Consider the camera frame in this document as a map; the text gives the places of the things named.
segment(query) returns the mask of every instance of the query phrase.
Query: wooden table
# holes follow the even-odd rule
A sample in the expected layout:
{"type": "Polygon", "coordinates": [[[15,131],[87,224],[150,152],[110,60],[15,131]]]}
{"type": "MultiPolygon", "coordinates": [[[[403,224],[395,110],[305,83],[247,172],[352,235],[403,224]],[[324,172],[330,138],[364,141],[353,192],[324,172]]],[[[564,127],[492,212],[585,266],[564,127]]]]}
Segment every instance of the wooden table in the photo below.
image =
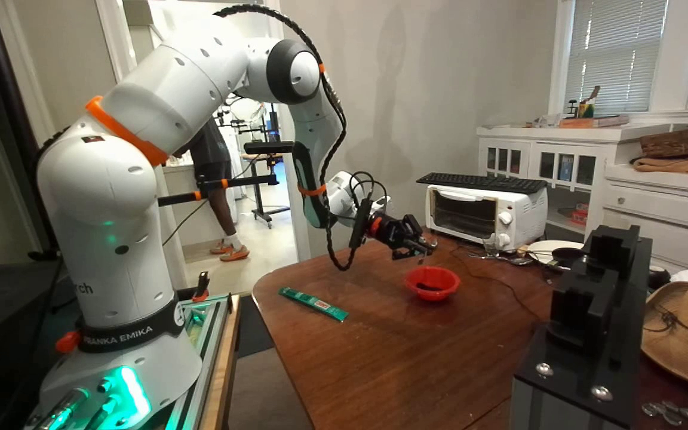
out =
{"type": "MultiPolygon", "coordinates": [[[[346,272],[324,256],[256,285],[254,299],[312,428],[507,428],[512,377],[535,327],[548,322],[557,274],[486,261],[477,245],[445,236],[422,262],[462,278],[449,303],[413,299],[401,279],[419,261],[392,261],[382,243],[366,243],[346,272]],[[339,305],[348,319],[298,305],[280,287],[339,305]]],[[[658,372],[643,362],[646,386],[658,372]]],[[[667,396],[648,390],[641,398],[667,396]]],[[[641,413],[636,422],[661,424],[641,413]]]]}

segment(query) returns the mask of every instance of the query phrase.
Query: microwave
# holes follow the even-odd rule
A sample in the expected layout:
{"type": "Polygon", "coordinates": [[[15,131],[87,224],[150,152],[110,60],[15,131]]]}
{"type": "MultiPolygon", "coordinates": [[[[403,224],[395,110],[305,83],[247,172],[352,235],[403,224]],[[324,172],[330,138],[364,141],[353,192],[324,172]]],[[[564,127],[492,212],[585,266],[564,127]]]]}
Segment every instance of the microwave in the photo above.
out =
{"type": "Polygon", "coordinates": [[[427,229],[482,243],[492,235],[503,252],[514,252],[544,235],[548,187],[533,194],[462,188],[431,184],[425,188],[427,229]]]}

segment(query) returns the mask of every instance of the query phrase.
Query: red bowl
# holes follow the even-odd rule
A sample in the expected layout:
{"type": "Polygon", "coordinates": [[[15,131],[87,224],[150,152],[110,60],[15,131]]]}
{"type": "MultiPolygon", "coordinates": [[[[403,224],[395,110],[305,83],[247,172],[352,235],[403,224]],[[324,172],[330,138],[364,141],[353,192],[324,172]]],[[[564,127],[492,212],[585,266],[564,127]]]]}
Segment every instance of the red bowl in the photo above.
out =
{"type": "Polygon", "coordinates": [[[420,300],[446,300],[456,289],[462,279],[456,272],[437,266],[419,266],[406,274],[406,287],[420,299],[420,300]]]}

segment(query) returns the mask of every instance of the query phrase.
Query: white robotic arm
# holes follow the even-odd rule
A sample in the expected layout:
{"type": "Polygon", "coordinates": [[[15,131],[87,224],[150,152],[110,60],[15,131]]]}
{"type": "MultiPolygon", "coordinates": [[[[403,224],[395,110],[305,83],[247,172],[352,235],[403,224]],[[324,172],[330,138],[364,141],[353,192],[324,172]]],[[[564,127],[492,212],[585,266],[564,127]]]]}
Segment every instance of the white robotic arm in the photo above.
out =
{"type": "Polygon", "coordinates": [[[352,249],[376,236],[403,256],[431,252],[419,223],[388,217],[355,175],[322,187],[345,117],[318,54],[294,40],[238,46],[230,34],[216,18],[198,40],[163,43],[42,150],[39,188],[82,305],[78,349],[41,386],[33,422],[42,428],[72,413],[78,428],[139,428],[198,377],[161,245],[153,166],[191,141],[231,90],[291,108],[298,144],[286,150],[312,227],[346,217],[352,249]]]}

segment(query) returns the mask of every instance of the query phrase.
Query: person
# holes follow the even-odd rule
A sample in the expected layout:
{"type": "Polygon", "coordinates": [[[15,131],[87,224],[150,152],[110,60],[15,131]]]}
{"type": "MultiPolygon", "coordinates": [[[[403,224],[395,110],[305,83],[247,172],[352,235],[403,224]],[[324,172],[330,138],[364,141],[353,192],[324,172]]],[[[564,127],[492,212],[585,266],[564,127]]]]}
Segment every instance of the person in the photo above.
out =
{"type": "MultiPolygon", "coordinates": [[[[222,131],[216,122],[205,127],[189,144],[194,157],[196,184],[231,178],[231,157],[222,131]]],[[[247,261],[249,249],[237,236],[235,219],[230,214],[226,188],[216,187],[205,192],[208,206],[218,214],[218,223],[224,236],[210,249],[212,256],[220,256],[222,262],[247,261]]]]}

